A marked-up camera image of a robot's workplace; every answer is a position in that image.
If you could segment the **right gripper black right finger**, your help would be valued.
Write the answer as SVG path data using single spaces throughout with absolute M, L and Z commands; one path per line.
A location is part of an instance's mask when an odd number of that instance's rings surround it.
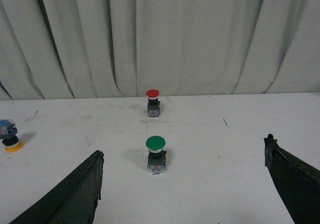
M 264 138 L 265 166 L 295 224 L 320 222 L 320 171 Z

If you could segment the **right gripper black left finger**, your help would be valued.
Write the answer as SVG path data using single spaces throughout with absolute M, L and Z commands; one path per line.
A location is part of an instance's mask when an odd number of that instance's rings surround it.
M 104 153 L 92 153 L 12 224 L 92 224 L 101 200 Z

